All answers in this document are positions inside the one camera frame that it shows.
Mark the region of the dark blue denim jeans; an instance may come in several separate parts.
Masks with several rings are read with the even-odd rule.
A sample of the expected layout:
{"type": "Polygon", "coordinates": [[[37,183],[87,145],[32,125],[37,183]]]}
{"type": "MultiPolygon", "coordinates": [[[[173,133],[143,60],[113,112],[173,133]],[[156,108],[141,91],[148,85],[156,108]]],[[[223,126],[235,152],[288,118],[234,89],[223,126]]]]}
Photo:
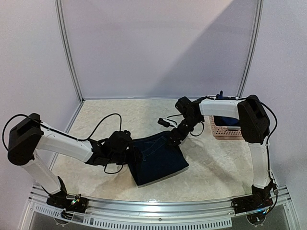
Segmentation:
{"type": "Polygon", "coordinates": [[[178,145],[168,144],[170,131],[133,140],[134,149],[141,155],[129,163],[130,173],[138,186],[161,180],[189,166],[178,145]]]}

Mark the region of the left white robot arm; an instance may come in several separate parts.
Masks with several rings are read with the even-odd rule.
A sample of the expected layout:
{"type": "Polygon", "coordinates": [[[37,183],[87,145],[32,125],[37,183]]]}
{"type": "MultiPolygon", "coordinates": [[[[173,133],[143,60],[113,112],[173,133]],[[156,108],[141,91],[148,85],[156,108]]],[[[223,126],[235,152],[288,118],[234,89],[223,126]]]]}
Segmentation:
{"type": "Polygon", "coordinates": [[[8,160],[26,170],[61,208],[71,204],[71,197],[64,192],[60,178],[39,157],[38,150],[56,152],[93,166],[134,164],[142,160],[127,130],[115,131],[99,141],[90,137],[79,139],[44,123],[39,114],[21,117],[23,120],[10,130],[8,141],[2,142],[8,160]]]}

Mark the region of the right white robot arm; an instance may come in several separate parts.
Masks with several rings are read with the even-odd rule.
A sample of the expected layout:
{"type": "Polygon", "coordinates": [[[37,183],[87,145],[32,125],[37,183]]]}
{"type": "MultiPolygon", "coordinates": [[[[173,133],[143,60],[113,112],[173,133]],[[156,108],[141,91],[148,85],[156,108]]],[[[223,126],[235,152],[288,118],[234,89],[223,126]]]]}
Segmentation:
{"type": "Polygon", "coordinates": [[[247,142],[252,156],[252,187],[265,189],[271,184],[268,156],[270,120],[257,96],[250,95],[246,98],[204,96],[195,101],[182,97],[178,99],[175,107],[183,116],[183,120],[171,130],[168,139],[170,145],[181,144],[194,127],[204,121],[205,116],[236,119],[239,122],[242,138],[247,142]]]}

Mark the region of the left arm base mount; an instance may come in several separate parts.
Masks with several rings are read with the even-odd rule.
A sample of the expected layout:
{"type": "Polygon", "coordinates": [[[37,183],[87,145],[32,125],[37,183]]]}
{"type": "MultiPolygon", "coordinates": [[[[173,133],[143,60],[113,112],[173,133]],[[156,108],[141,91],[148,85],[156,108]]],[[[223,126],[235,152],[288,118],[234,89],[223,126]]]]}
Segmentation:
{"type": "Polygon", "coordinates": [[[85,213],[88,203],[89,200],[80,194],[76,195],[73,199],[68,199],[66,188],[61,188],[55,194],[49,194],[47,198],[47,205],[64,209],[67,212],[85,213]]]}

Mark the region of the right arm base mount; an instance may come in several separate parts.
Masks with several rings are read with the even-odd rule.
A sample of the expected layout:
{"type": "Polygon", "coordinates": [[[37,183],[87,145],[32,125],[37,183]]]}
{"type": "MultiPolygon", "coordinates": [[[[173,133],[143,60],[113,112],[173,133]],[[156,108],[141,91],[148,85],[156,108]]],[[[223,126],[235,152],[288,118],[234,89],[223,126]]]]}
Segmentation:
{"type": "Polygon", "coordinates": [[[273,190],[275,201],[269,193],[266,198],[260,194],[242,196],[231,200],[235,214],[245,213],[247,221],[253,226],[263,225],[267,215],[275,208],[278,201],[278,189],[273,190]]]}

